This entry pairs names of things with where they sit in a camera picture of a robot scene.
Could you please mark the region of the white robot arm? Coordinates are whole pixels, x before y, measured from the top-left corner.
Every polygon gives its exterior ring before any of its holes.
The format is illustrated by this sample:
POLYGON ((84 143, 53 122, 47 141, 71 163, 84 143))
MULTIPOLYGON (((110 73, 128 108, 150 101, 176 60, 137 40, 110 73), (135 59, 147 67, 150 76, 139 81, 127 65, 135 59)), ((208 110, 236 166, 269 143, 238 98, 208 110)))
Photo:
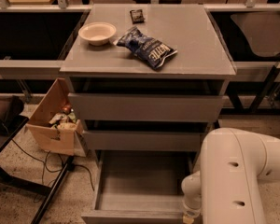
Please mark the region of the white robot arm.
POLYGON ((200 170, 181 188, 183 222, 267 224, 260 180, 280 181, 280 139, 233 128, 219 128, 203 140, 200 170))

